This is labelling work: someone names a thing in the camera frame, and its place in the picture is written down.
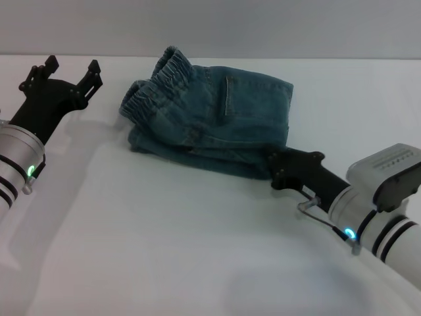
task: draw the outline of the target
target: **black stripe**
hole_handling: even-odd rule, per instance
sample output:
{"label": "black stripe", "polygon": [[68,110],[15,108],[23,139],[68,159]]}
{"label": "black stripe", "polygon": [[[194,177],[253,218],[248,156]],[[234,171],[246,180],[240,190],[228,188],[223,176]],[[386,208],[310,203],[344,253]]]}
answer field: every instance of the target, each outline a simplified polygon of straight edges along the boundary
{"label": "black stripe", "polygon": [[18,190],[8,180],[0,176],[0,183],[4,185],[10,192],[12,192],[14,199],[18,198]]}
{"label": "black stripe", "polygon": [[387,233],[391,231],[396,224],[400,223],[407,219],[405,215],[398,215],[395,218],[391,219],[386,226],[383,227],[383,230],[380,232],[379,236],[377,237],[376,241],[374,242],[372,253],[375,257],[377,257],[377,251],[379,250],[380,244],[382,243],[383,239],[386,237]]}
{"label": "black stripe", "polygon": [[9,207],[12,207],[12,199],[2,189],[0,189],[0,197],[3,198],[7,204],[9,204]]}
{"label": "black stripe", "polygon": [[21,176],[23,176],[25,182],[27,181],[28,175],[26,174],[25,170],[20,165],[18,165],[13,160],[10,160],[9,158],[7,158],[7,157],[5,157],[3,155],[0,155],[0,161],[6,163],[9,166],[11,166],[14,169],[16,169],[16,171],[19,172]]}
{"label": "black stripe", "polygon": [[366,229],[368,223],[373,219],[374,216],[376,216],[377,211],[376,210],[372,210],[371,212],[369,212],[369,214],[366,216],[366,218],[361,222],[360,226],[358,227],[357,230],[357,241],[360,242],[361,239],[361,235],[364,232],[364,229]]}
{"label": "black stripe", "polygon": [[393,236],[387,241],[386,246],[384,246],[384,249],[382,251],[382,255],[380,256],[380,259],[385,262],[387,254],[389,253],[390,248],[392,248],[395,241],[401,237],[401,235],[406,232],[410,227],[416,225],[414,222],[407,222],[404,224],[400,229],[398,229]]}

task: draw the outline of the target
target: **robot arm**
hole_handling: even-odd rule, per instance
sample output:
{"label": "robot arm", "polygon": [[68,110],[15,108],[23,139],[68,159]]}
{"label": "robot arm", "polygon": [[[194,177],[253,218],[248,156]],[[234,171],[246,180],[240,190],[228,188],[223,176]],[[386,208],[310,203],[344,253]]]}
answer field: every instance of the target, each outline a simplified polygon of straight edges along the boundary
{"label": "robot arm", "polygon": [[96,60],[76,85],[49,79],[59,67],[55,56],[44,66],[33,66],[19,85],[26,100],[10,122],[0,128],[0,219],[45,166],[44,145],[65,114],[85,109],[93,94],[102,86],[101,69]]}
{"label": "robot arm", "polygon": [[371,155],[349,167],[349,183],[322,167],[323,158],[270,150],[272,187],[301,192],[310,201],[300,208],[319,205],[354,250],[366,248],[421,290],[421,228],[405,216],[421,184],[421,150],[397,144]]}

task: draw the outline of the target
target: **denim pants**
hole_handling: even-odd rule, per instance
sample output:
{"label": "denim pants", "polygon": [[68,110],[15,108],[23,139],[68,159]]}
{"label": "denim pants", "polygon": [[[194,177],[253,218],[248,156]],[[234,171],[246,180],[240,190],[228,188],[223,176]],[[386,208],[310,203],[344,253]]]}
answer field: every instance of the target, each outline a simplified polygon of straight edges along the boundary
{"label": "denim pants", "polygon": [[169,47],[150,80],[133,83],[120,113],[132,150],[192,167],[269,179],[264,149],[285,148],[293,85],[223,66],[192,66]]}

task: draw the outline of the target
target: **white tabletop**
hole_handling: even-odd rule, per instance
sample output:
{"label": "white tabletop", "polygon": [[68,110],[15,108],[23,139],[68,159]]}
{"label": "white tabletop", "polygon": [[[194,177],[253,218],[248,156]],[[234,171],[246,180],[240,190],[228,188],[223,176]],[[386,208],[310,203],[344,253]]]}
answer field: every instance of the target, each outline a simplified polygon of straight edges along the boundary
{"label": "white tabletop", "polygon": [[[59,57],[78,82],[93,57]],[[1,118],[43,56],[0,56]],[[104,86],[47,144],[34,193],[0,224],[0,315],[418,315],[420,294],[367,251],[297,219],[295,192],[132,153],[118,107],[149,58],[99,57]],[[295,85],[289,143],[348,166],[421,147],[421,61],[195,59]],[[421,222],[421,194],[409,215]]]}

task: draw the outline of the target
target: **back pocket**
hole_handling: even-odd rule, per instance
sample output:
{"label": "back pocket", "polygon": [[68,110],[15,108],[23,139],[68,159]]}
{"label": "back pocket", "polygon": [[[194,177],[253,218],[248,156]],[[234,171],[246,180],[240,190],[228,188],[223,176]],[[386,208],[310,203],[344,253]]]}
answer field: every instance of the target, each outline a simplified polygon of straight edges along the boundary
{"label": "back pocket", "polygon": [[225,115],[287,122],[292,84],[268,77],[265,80],[226,77]]}

